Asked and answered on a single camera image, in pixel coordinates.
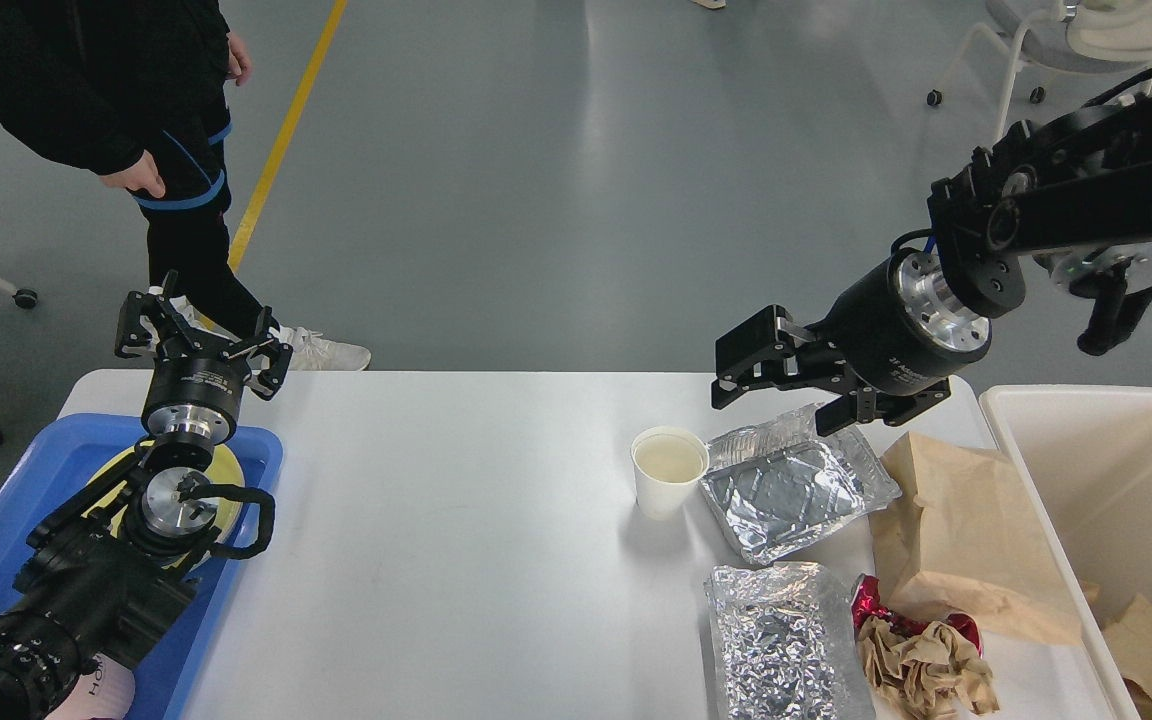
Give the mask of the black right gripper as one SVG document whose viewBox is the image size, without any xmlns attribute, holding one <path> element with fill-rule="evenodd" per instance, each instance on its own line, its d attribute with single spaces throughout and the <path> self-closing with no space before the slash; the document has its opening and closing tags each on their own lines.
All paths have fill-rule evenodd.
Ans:
<svg viewBox="0 0 1152 720">
<path fill-rule="evenodd" d="M 714 342 L 710 406 L 755 389 L 823 389 L 814 410 L 827 437 L 882 420 L 901 427 L 952 395 L 948 378 L 983 359 L 987 316 L 957 300 L 935 255 L 893 255 L 846 291 L 820 323 L 799 325 L 768 305 Z"/>
</svg>

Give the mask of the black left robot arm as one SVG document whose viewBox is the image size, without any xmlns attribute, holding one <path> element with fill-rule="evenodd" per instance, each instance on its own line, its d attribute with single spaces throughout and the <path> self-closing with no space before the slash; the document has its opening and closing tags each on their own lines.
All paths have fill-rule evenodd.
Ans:
<svg viewBox="0 0 1152 720">
<path fill-rule="evenodd" d="M 282 388 L 291 346 L 270 306 L 243 340 L 192 327 L 175 281 L 129 293 L 118 323 L 118 356 L 154 356 L 143 437 L 26 536 L 20 598 L 0 615 L 0 719 L 50 715 L 99 657 L 132 669 L 194 602 L 189 571 L 255 558 L 273 538 L 274 498 L 209 468 L 244 389 L 270 400 Z"/>
</svg>

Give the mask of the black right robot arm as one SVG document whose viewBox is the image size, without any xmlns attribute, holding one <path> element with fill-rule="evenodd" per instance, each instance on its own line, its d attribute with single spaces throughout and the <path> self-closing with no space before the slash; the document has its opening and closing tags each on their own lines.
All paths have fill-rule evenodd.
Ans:
<svg viewBox="0 0 1152 720">
<path fill-rule="evenodd" d="M 763 306 L 717 340 L 710 406 L 756 389 L 832 393 L 814 430 L 900 427 L 950 396 L 990 351 L 992 320 L 1023 304 L 1020 260 L 1091 300 L 1079 351 L 1132 338 L 1152 302 L 1152 68 L 1044 126 L 1021 120 L 938 179 L 929 227 L 901 234 L 818 323 Z"/>
</svg>

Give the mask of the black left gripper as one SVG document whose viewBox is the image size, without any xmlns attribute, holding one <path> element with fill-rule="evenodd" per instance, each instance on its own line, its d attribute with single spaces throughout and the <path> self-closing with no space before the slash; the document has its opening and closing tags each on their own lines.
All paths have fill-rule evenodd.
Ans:
<svg viewBox="0 0 1152 720">
<path fill-rule="evenodd" d="M 157 359 L 141 414 L 147 433 L 184 430 L 223 445 L 238 427 L 244 386 L 265 401 L 282 389 L 291 346 L 276 336 L 273 310 L 262 306 L 251 336 L 227 346 L 227 363 L 191 357 L 195 327 L 173 302 L 177 281 L 179 273 L 169 270 L 160 286 L 128 293 L 118 316 L 114 355 Z"/>
</svg>

